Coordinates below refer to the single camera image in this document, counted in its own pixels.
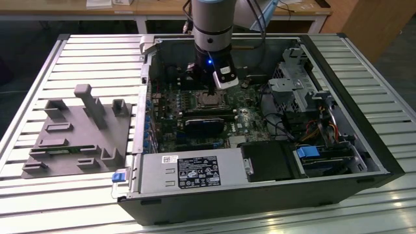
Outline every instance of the wooden table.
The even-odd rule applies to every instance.
[[[138,0],[137,4],[137,28],[140,33],[146,33],[146,20],[185,20],[182,4],[185,0]],[[298,4],[288,5],[289,12],[276,8],[272,20],[304,20],[312,21],[308,33],[318,33],[326,16],[332,14],[330,8],[321,8],[314,0],[304,0]]]
[[[86,0],[0,0],[0,20],[134,20],[138,33],[148,33],[148,20],[185,20],[185,0],[134,0],[129,6],[86,10]],[[318,33],[330,8],[321,8],[314,0],[277,8],[272,20],[310,21],[309,33]]]
[[[86,10],[86,0],[0,0],[0,20],[136,20],[137,2]]]

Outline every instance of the barcode sticker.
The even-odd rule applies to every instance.
[[[132,14],[132,11],[114,11],[114,14]]]
[[[168,155],[161,157],[161,163],[177,162],[177,155]]]

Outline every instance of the circuit board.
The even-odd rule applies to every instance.
[[[206,90],[181,91],[169,87],[153,94],[158,152],[234,148],[238,143],[269,140],[270,135],[257,108],[258,87],[234,86],[206,95]],[[209,137],[186,136],[181,114],[186,110],[229,109],[221,133]]]

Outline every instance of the blue tab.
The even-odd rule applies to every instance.
[[[114,174],[112,174],[110,181],[113,183],[124,182],[125,181],[125,172],[121,172],[121,173],[116,172]]]
[[[297,150],[298,157],[317,157],[320,156],[316,146],[302,146]]]

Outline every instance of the motherboard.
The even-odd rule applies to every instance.
[[[236,148],[240,143],[269,140],[258,109],[258,86],[217,90],[153,88],[157,151],[180,152]]]

